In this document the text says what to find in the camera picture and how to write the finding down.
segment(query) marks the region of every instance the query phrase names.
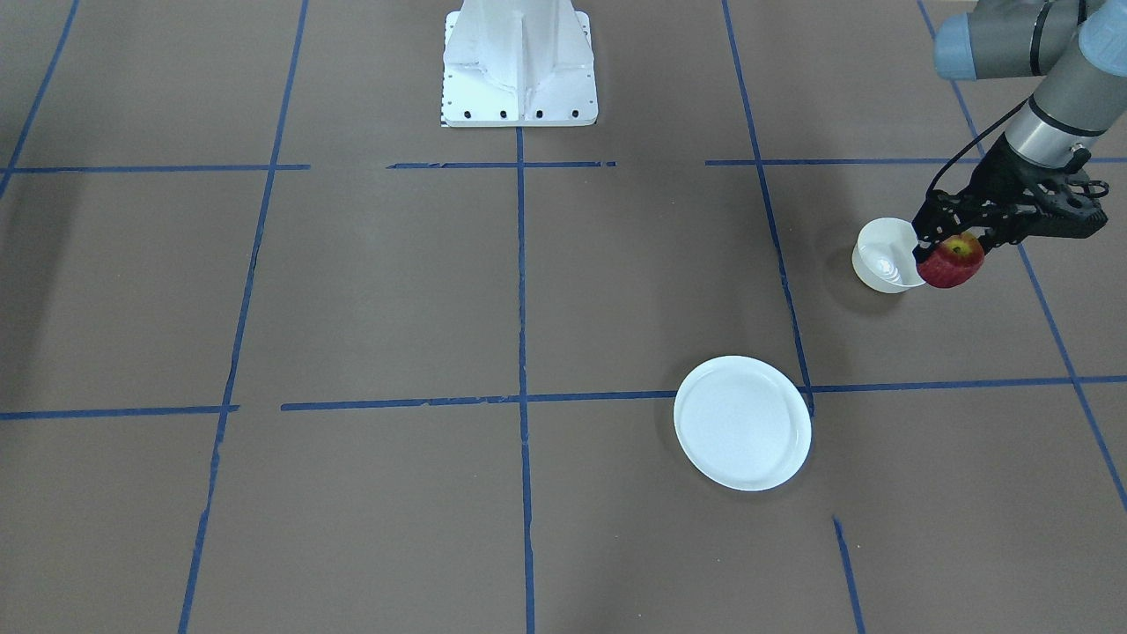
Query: bowl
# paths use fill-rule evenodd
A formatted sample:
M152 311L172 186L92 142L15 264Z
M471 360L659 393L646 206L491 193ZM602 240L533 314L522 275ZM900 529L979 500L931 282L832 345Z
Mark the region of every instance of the bowl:
M912 223L899 217L878 217L866 224L853 247L853 270L870 288L902 293L923 285L912 249L917 239Z

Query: white plate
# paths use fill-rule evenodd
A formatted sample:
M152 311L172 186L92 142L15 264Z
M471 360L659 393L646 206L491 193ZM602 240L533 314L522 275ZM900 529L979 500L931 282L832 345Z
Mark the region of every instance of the white plate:
M706 361L685 377L673 426L689 461L738 491L787 482L810 452L810 413L795 384L747 357Z

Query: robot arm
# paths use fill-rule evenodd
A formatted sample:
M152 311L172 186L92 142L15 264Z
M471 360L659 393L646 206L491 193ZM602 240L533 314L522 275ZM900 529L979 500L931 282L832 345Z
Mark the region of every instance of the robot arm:
M1031 33L1022 30L1030 24ZM952 47L964 26L966 45ZM975 47L976 33L996 37ZM935 56L937 69L950 78L967 69L975 77L1051 70L1028 100L980 135L1012 117L966 188L948 194L935 184L974 143L935 176L912 222L916 261L929 260L943 240L964 231L980 230L976 236L988 252L1029 235L1086 238L1102 227L1107 215L1099 198L1108 185L1092 180L1083 167L1092 144L1127 109L1127 0L984 1L974 14L943 25Z

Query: white bowl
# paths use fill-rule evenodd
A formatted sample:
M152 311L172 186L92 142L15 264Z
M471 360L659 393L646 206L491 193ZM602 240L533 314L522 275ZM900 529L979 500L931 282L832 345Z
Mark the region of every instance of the white bowl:
M915 269L916 247L912 223L899 217L878 217L861 229L853 247L853 270L870 288L902 293L923 285Z
M810 413L782 373L720 357L685 377L673 402L681 448L706 476L738 491L779 486L810 452Z

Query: black cable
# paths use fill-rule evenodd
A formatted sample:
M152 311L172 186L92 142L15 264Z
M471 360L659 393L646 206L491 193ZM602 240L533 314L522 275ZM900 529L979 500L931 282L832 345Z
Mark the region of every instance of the black cable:
M1045 33L1045 20L1053 9L1051 0L1041 7L1041 12L1037 16L1037 24L1033 26L1033 39L1029 45L1029 70L1033 77L1041 74L1041 34Z
M1079 193L1088 198L1102 198L1111 191L1111 186L1103 180L1088 180L1085 182L1080 182L1079 185L1083 190L1074 193Z
M974 148L975 145L977 145L978 142L982 141L983 139L985 139L986 136L988 136L991 132L994 132L995 130L999 128L1000 125L1002 125L1006 120L1010 120L1010 117L1012 117L1013 115L1018 114L1018 111L1024 105L1026 105L1026 101L1023 100L1020 104L1018 104L1017 106L1013 106L1012 110L1010 110L1010 111L1005 113L1004 115L1002 115L1002 118L1000 118L1000 119L995 120L994 123L992 123L991 126L987 127L986 130L983 130L982 134L975 136L974 141L967 143L966 148L962 148L961 150L959 150L959 153L957 153L953 157L951 157L951 160L947 161L947 163L943 167L940 168L939 172L935 173L935 177L931 179L931 185L928 185L928 191L929 193L934 191L935 190L935 185L939 184L939 179L942 178L944 173L947 173L947 170L950 169L952 164L959 162L959 159L962 158L967 152L969 152L970 148Z

